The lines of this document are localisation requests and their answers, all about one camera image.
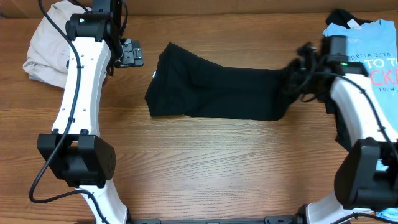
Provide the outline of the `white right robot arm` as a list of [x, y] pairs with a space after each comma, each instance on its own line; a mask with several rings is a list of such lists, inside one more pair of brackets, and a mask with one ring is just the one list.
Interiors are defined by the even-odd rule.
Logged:
[[374, 96], [364, 65], [296, 59], [284, 91], [329, 95], [343, 117], [351, 146], [336, 172], [333, 191], [305, 206], [296, 222], [346, 223], [396, 207], [397, 132]]

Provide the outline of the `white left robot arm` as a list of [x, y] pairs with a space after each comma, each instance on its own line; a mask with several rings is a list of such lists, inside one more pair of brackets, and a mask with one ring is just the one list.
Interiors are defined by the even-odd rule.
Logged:
[[73, 14], [66, 24], [70, 45], [67, 82], [50, 134], [40, 134], [37, 148], [44, 169], [84, 197], [96, 223], [132, 223], [113, 182], [114, 148], [101, 139], [99, 107], [107, 75], [116, 68], [140, 67], [140, 43], [123, 39], [112, 12]]

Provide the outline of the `black t-shirt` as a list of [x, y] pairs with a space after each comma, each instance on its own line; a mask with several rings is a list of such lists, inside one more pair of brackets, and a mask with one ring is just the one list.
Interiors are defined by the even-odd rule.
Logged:
[[151, 116], [277, 121], [299, 97], [284, 90], [288, 70], [223, 67], [169, 43], [145, 100]]

